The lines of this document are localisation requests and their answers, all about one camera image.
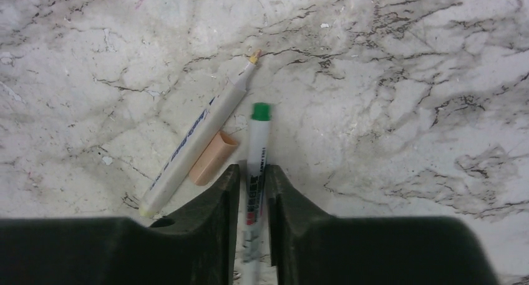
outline marker label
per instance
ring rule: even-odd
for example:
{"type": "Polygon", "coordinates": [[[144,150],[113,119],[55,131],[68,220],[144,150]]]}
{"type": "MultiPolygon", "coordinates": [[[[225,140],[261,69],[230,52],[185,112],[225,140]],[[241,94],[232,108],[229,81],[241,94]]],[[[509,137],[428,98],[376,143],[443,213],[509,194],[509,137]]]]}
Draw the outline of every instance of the marker label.
{"type": "Polygon", "coordinates": [[[193,135],[193,132],[195,131],[195,129],[197,129],[198,127],[198,124],[200,124],[201,122],[203,122],[206,117],[208,116],[208,113],[209,113],[209,109],[204,109],[202,111],[202,113],[198,116],[198,118],[195,120],[195,123],[193,123],[193,126],[191,126],[191,128],[189,129],[189,131],[187,132],[187,134],[185,135],[185,137],[183,138],[182,142],[179,144],[179,146],[176,148],[176,150],[173,152],[173,154],[171,155],[171,158],[169,158],[169,160],[167,160],[166,164],[163,166],[163,169],[162,171],[158,174],[158,176],[156,177],[156,179],[154,179],[154,182],[152,183],[152,185],[150,186],[149,190],[152,190],[154,188],[154,186],[156,185],[156,183],[158,182],[158,180],[160,179],[160,177],[162,176],[162,173],[165,172],[165,170],[167,169],[167,167],[169,166],[169,164],[175,159],[175,157],[178,155],[178,153],[180,152],[180,150],[185,146],[185,144],[187,143],[187,140],[189,137],[191,137],[191,135],[193,135]]]}
{"type": "Polygon", "coordinates": [[[248,172],[250,180],[247,189],[246,225],[247,230],[243,238],[243,263],[251,262],[259,258],[259,237],[261,233],[260,219],[262,218],[263,197],[265,195],[265,181],[263,172],[266,165],[266,147],[261,149],[261,160],[259,163],[249,163],[248,172]]]}

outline pen barrel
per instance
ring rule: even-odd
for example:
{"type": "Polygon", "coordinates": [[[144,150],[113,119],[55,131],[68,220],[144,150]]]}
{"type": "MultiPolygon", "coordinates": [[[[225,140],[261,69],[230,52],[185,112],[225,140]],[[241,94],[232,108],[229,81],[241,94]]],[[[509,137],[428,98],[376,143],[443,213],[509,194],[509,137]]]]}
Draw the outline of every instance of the pen barrel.
{"type": "Polygon", "coordinates": [[[270,121],[250,120],[248,163],[246,165],[246,209],[243,261],[259,257],[259,235],[263,211],[264,170],[270,121]]]}
{"type": "Polygon", "coordinates": [[[220,95],[211,100],[145,192],[140,205],[142,215],[154,215],[170,200],[245,93],[228,81],[220,95]]]}

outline green marker cap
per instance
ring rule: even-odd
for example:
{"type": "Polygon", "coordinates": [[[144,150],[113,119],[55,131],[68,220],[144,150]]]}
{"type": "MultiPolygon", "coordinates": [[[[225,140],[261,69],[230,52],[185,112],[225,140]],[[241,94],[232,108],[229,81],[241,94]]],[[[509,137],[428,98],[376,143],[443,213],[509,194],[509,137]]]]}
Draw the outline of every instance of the green marker cap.
{"type": "Polygon", "coordinates": [[[256,121],[270,121],[270,108],[270,104],[267,103],[254,103],[251,119],[256,121]]]}

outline white marble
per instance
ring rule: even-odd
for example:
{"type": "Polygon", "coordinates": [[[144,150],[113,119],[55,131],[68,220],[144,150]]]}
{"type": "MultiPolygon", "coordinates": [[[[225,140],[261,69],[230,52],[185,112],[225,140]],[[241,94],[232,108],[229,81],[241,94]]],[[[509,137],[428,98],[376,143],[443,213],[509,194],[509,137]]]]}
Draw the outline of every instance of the white marble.
{"type": "MultiPolygon", "coordinates": [[[[529,0],[1,0],[0,215],[126,215],[230,69],[225,130],[339,216],[450,215],[529,282],[529,0]]],[[[205,188],[186,181],[168,213],[205,188]]],[[[275,272],[263,256],[262,284],[275,272]]]]}

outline white marker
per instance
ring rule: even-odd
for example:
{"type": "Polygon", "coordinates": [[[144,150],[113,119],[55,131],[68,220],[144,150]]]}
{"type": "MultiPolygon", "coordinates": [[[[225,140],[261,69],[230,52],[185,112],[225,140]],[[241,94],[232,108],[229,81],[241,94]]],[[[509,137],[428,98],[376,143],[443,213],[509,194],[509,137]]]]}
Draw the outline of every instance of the white marker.
{"type": "Polygon", "coordinates": [[[264,175],[266,165],[266,146],[270,133],[270,105],[255,103],[253,115],[248,124],[250,142],[248,163],[246,165],[246,211],[243,242],[243,275],[242,285],[258,284],[259,246],[263,222],[264,175]]]}
{"type": "Polygon", "coordinates": [[[253,72],[260,55],[261,50],[254,52],[238,79],[233,82],[228,78],[222,92],[214,97],[198,116],[162,171],[145,192],[140,204],[142,216],[153,216],[160,211],[182,184],[191,167],[246,94],[246,81],[253,72]]]}

